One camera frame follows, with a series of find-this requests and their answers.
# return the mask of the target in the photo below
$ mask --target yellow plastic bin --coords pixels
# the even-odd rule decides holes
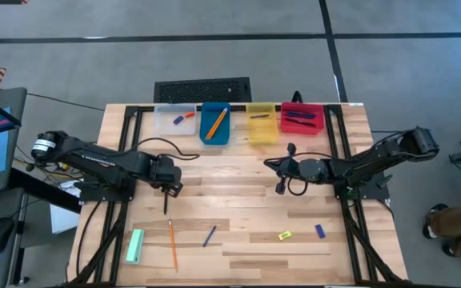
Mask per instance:
[[[252,145],[275,144],[279,138],[274,103],[247,104],[249,141]]]

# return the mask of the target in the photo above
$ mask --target plastic bin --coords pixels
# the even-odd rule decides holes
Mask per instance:
[[[214,132],[213,138],[206,140],[206,135],[213,127],[214,123],[227,108],[225,117],[218,129]],[[207,102],[202,104],[199,137],[207,145],[226,145],[231,134],[231,105],[225,102]]]
[[[275,144],[279,138],[274,103],[247,104],[247,121],[252,145]]]
[[[195,115],[186,118],[184,115],[195,112]],[[183,116],[184,119],[177,125],[174,120]],[[157,105],[154,108],[154,128],[161,135],[189,135],[197,130],[197,106],[195,104]]]
[[[313,114],[313,119],[307,118],[293,118],[287,116],[287,112],[303,112],[307,114]],[[303,104],[284,102],[280,108],[280,130],[285,133],[298,133],[298,134],[309,134],[316,135],[325,128],[325,118],[323,115],[323,106],[315,104]],[[302,122],[309,122],[314,124],[314,127],[306,126],[299,123],[289,122],[286,118],[293,118]]]

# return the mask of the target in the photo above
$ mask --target desk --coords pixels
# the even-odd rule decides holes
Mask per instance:
[[[108,105],[98,139],[100,146],[118,148],[125,105]],[[342,104],[348,140],[353,154],[372,144],[363,106]],[[118,286],[182,285],[322,285],[351,284],[350,256],[343,216],[332,186],[310,185],[302,197],[275,193],[279,181],[263,165],[265,158],[287,154],[287,143],[298,151],[331,153],[327,132],[318,136],[280,134],[274,146],[250,146],[244,112],[232,112],[228,147],[206,147],[198,135],[165,137],[185,152],[200,153],[190,162],[175,160],[182,169],[185,185],[177,198],[169,201],[163,215],[163,197],[158,190],[138,182],[130,202],[118,270]],[[139,139],[158,136],[153,114],[145,113]],[[339,135],[337,125],[333,125]],[[132,129],[127,135],[128,146]],[[147,153],[171,153],[163,142],[146,142],[138,148]],[[297,182],[293,190],[301,190]],[[367,227],[373,247],[401,278],[407,273],[391,214],[376,201],[363,201]],[[69,279],[75,276],[76,254],[81,231],[94,203],[82,208],[68,267]],[[81,267],[99,246],[106,203],[95,212],[82,244]],[[174,224],[179,271],[173,269],[167,219]],[[321,224],[327,237],[319,239],[315,225]],[[210,244],[202,244],[212,226],[218,226]],[[145,238],[138,266],[124,262],[130,233],[144,229]],[[290,230],[293,236],[280,242],[277,235]],[[358,245],[363,278],[367,278],[363,251]],[[102,280],[110,273],[113,248],[106,254]]]

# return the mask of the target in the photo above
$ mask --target blue plastic bin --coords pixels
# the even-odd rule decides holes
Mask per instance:
[[[227,108],[227,113],[218,129],[214,132],[213,138],[206,140],[206,135],[211,130],[218,116]],[[206,145],[226,145],[231,134],[231,105],[225,102],[207,102],[202,104],[200,117],[200,140]]]

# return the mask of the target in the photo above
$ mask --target red plastic bin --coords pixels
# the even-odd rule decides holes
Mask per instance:
[[[313,119],[293,118],[286,116],[286,112],[303,112],[313,114]],[[284,102],[280,106],[280,130],[284,133],[298,133],[316,135],[325,128],[325,118],[323,115],[323,106],[315,104],[304,104],[294,102]],[[303,122],[315,124],[316,127],[305,126],[294,122],[289,122],[286,118],[293,118]]]

